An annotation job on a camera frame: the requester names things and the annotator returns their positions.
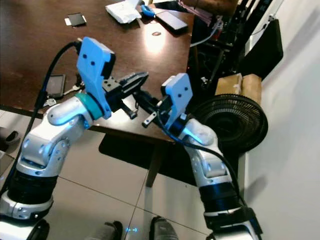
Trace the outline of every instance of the white wall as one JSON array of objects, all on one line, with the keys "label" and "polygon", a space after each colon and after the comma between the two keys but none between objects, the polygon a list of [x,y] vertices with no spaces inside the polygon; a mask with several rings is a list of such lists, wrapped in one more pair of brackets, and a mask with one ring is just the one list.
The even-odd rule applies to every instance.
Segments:
[{"label": "white wall", "polygon": [[320,239],[320,1],[284,0],[277,17],[284,57],[263,81],[269,130],[247,154],[245,198],[263,239],[315,240]]}]

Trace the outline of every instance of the cardboard box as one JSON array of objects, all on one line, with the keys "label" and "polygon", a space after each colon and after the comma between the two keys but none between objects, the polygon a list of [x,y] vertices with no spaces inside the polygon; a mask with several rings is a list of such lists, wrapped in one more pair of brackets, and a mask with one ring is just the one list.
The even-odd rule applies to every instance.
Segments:
[{"label": "cardboard box", "polygon": [[242,84],[241,73],[230,75],[226,77],[221,77],[218,79],[218,84],[216,86],[215,95],[221,94],[240,94]]},{"label": "cardboard box", "polygon": [[261,80],[262,78],[255,74],[246,75],[242,79],[241,87],[241,95],[252,99],[259,105],[261,104]]}]

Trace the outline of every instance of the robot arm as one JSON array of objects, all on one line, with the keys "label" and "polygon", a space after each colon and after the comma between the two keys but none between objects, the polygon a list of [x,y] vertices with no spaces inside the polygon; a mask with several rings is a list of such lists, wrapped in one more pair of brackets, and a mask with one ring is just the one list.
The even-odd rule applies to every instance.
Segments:
[{"label": "robot arm", "polygon": [[153,121],[177,143],[184,145],[204,205],[206,225],[213,230],[208,239],[259,240],[262,230],[254,211],[241,199],[236,176],[231,167],[226,166],[218,148],[217,135],[185,114],[192,97],[189,84],[185,73],[172,76],[162,85],[163,99],[160,101],[146,92],[135,92],[136,101],[151,114],[143,126],[147,127]]},{"label": "robot arm", "polygon": [[41,124],[25,137],[14,175],[0,199],[0,239],[46,239],[49,225],[42,218],[53,204],[52,192],[70,145],[94,120],[107,119],[118,109],[135,118],[137,113],[122,102],[129,95],[150,113],[144,127],[153,122],[187,145],[206,225],[214,233],[208,239],[260,239],[262,231],[255,214],[241,204],[232,175],[222,162],[216,134],[185,114],[192,97],[188,75],[170,77],[161,87],[163,99],[157,100],[140,89],[148,73],[115,80],[110,77],[114,62],[115,55],[106,46],[92,38],[83,39],[77,68],[86,94],[77,93],[51,107]]}]

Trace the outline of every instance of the floor tile grout line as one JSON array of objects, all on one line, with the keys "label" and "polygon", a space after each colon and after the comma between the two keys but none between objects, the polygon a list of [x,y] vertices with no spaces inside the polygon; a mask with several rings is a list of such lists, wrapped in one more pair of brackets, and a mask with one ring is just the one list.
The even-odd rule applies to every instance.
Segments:
[{"label": "floor tile grout line", "polygon": [[[158,214],[156,214],[156,213],[154,213],[154,212],[152,212],[152,211],[143,209],[143,208],[141,208],[141,207],[139,207],[139,206],[137,206],[136,208],[137,208],[137,209],[140,209],[140,210],[143,210],[143,211],[145,211],[145,212],[147,212],[147,213],[151,213],[151,214],[154,214],[154,215],[157,215],[157,216],[158,216]],[[182,227],[185,227],[185,228],[187,228],[187,229],[196,231],[197,233],[200,233],[200,234],[203,234],[203,235],[208,235],[207,233],[204,233],[204,232],[199,231],[199,230],[196,230],[196,229],[194,229],[194,228],[192,228],[192,227],[183,225],[183,224],[181,224],[181,223],[179,223],[179,222],[176,222],[176,221],[174,221],[174,220],[171,220],[171,219],[169,219],[169,218],[166,218],[166,217],[165,217],[165,219],[167,219],[167,220],[169,220],[170,222],[173,222],[173,223],[175,223],[175,224],[178,224],[178,225],[180,225],[180,226],[182,226]]]},{"label": "floor tile grout line", "polygon": [[[149,171],[146,171],[146,174],[145,174],[145,176],[144,176],[144,180],[143,180],[143,183],[142,183],[142,186],[141,186],[141,189],[140,189],[139,196],[138,196],[138,198],[137,198],[137,200],[136,200],[136,203],[135,203],[135,206],[134,206],[134,209],[133,209],[133,213],[132,213],[132,216],[131,216],[130,221],[129,221],[129,224],[128,224],[128,228],[130,228],[132,219],[134,218],[134,215],[135,215],[135,212],[136,212],[136,209],[137,209],[137,205],[138,205],[138,202],[139,202],[139,199],[140,199],[142,190],[144,189],[144,186],[145,186],[145,182],[146,182],[146,178],[147,178],[148,172],[149,172]],[[124,233],[124,240],[126,240],[127,235],[128,235],[128,231],[125,231],[125,233]]]},{"label": "floor tile grout line", "polygon": [[5,113],[6,113],[6,111],[3,111],[3,113],[0,114],[0,118],[1,118],[3,115],[5,115]]},{"label": "floor tile grout line", "polygon": [[94,191],[94,192],[96,192],[96,193],[105,195],[105,196],[110,197],[110,198],[112,198],[112,199],[118,200],[118,201],[123,202],[123,203],[125,203],[125,204],[128,204],[128,205],[130,205],[130,206],[132,206],[132,207],[136,207],[136,206],[135,206],[134,204],[132,204],[132,203],[123,201],[123,200],[121,200],[121,199],[119,199],[119,198],[116,198],[116,197],[111,196],[111,195],[109,195],[109,194],[106,194],[106,193],[104,193],[104,192],[101,192],[101,191],[95,190],[95,189],[93,189],[93,188],[91,188],[91,187],[82,185],[82,184],[80,184],[80,183],[78,183],[78,182],[76,182],[76,181],[69,180],[69,179],[67,179],[67,178],[65,178],[65,177],[63,177],[63,176],[59,176],[59,178],[60,178],[60,179],[63,179],[63,180],[66,180],[66,181],[68,181],[68,182],[71,182],[71,183],[73,183],[73,184],[79,185],[79,186],[81,186],[81,187],[84,187],[84,188],[86,188],[86,189],[92,190],[92,191]]}]

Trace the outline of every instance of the fan grille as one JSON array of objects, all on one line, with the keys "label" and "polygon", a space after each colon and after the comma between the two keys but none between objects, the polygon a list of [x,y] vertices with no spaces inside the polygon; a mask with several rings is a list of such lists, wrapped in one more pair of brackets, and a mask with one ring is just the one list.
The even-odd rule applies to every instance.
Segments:
[{"label": "fan grille", "polygon": [[255,101],[242,95],[216,95],[192,113],[215,131],[223,152],[251,150],[262,142],[268,131],[264,111]]}]

